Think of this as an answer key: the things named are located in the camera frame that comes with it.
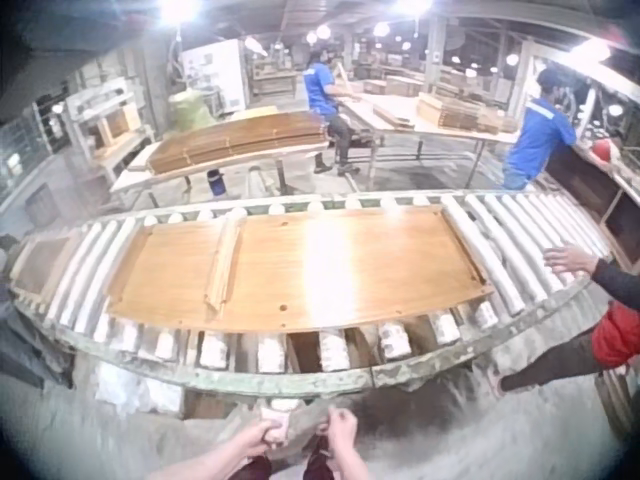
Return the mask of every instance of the black pants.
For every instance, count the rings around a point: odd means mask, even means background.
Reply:
[[[591,334],[593,328],[582,332],[568,342],[551,347],[535,361],[500,382],[505,392],[531,385],[545,385],[561,378],[580,377],[600,373],[609,367],[601,365],[593,356]]]
[[[347,164],[349,146],[351,145],[351,129],[347,122],[337,113],[326,118],[329,127],[327,133],[334,138],[338,147],[338,162],[341,166]],[[322,164],[322,154],[316,155],[316,165]]]

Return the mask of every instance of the man in blue shirt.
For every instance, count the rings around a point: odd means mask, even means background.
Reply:
[[[522,190],[536,178],[558,143],[576,143],[569,119],[554,107],[562,93],[560,75],[547,68],[538,75],[538,84],[540,98],[527,103],[520,138],[504,163],[503,187],[507,190]]]
[[[358,173],[359,168],[347,163],[351,131],[347,122],[338,115],[335,97],[349,96],[349,93],[336,86],[331,70],[326,65],[327,53],[324,50],[314,50],[309,55],[307,69],[304,71],[304,84],[307,88],[309,109],[322,115],[328,124],[329,136],[335,138],[338,147],[338,175]],[[322,154],[316,155],[315,173],[331,170],[322,161]]]

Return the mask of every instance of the red object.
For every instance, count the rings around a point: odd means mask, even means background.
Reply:
[[[591,147],[591,151],[595,153],[600,160],[604,162],[611,162],[611,143],[608,138],[601,138],[597,140],[593,147]]]
[[[640,355],[640,313],[613,302],[592,336],[593,355],[601,364],[616,368]]]

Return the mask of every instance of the blue t-shirt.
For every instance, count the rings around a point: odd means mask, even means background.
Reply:
[[[304,85],[307,88],[309,109],[324,116],[338,113],[336,102],[324,93],[326,85],[335,83],[329,67],[324,63],[314,63],[302,75],[304,76]]]
[[[522,132],[509,152],[507,164],[516,172],[535,178],[560,141],[575,144],[576,131],[564,114],[547,100],[536,98],[527,103]]]

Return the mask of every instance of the black sleeve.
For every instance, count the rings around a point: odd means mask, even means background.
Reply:
[[[629,308],[640,310],[640,277],[599,260],[591,279],[615,300]]]

